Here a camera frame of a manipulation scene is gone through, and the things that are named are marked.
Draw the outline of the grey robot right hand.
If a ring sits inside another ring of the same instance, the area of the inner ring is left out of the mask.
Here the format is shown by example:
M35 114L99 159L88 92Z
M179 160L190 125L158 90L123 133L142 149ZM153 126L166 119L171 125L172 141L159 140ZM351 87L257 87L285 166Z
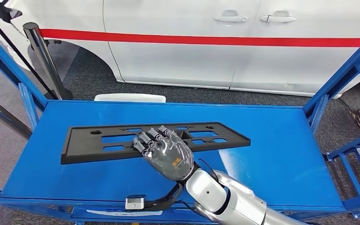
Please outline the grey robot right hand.
M133 140L133 147L161 175L171 181L184 180L194 167L191 149L165 126L150 128Z

